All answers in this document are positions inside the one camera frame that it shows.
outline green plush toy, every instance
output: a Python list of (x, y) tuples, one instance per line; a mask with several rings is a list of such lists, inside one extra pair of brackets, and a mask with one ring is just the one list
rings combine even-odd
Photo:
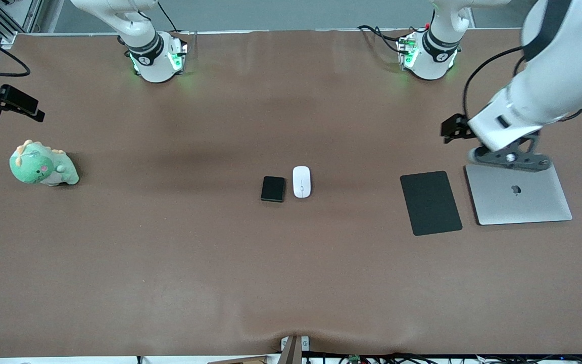
[(31, 140), (17, 147), (10, 156), (10, 170), (24, 184), (57, 186), (79, 181), (76, 167), (63, 150), (51, 150)]

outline silver laptop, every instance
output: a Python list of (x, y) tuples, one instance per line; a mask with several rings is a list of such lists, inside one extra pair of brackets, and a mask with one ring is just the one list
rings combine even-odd
[(466, 177), (480, 225), (572, 219), (556, 168), (523, 172), (469, 164)]

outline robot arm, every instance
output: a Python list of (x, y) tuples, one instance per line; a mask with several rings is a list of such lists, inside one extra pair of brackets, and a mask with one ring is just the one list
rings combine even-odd
[(536, 139), (543, 126), (582, 109), (582, 0), (539, 0), (527, 15), (521, 38), (526, 69), (471, 118), (467, 127), (457, 120), (454, 131), (449, 119), (442, 134), (447, 141), (476, 136), (485, 147), (473, 152), (475, 161), (485, 162), (486, 154), (509, 155), (510, 161), (497, 163), (524, 170), (547, 169), (548, 161), (525, 163), (514, 147), (523, 139)]
[(511, 0), (429, 0), (434, 6), (430, 27), (414, 32), (399, 42), (399, 49), (408, 55), (400, 56), (405, 69), (419, 78), (436, 80), (453, 66), (459, 42), (470, 25), (465, 8), (496, 7)]
[(140, 12), (157, 0), (71, 0), (77, 8), (112, 27), (129, 49), (136, 72), (150, 82), (164, 82), (181, 73), (187, 45), (166, 32), (157, 32)]
[(152, 22), (138, 12), (157, 5), (157, 0), (71, 0), (78, 9), (104, 21), (129, 47), (150, 43), (156, 34)]

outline table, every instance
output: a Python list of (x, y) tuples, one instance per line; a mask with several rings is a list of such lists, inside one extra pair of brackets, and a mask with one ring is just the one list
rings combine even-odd
[[(260, 354), (291, 333), (332, 352), (582, 353), (582, 117), (541, 143), (563, 223), (476, 225), (476, 141), (439, 137), (516, 30), (470, 31), (438, 81), (369, 33), (188, 39), (185, 75), (149, 84), (115, 37), (18, 37), (32, 74), (0, 83), (46, 120), (0, 120), (0, 356)], [(471, 112), (517, 57), (476, 78)], [(25, 139), (70, 152), (81, 182), (15, 180)], [(309, 199), (259, 200), (264, 175), (301, 164)], [(464, 228), (415, 237), (399, 177), (436, 170)]]

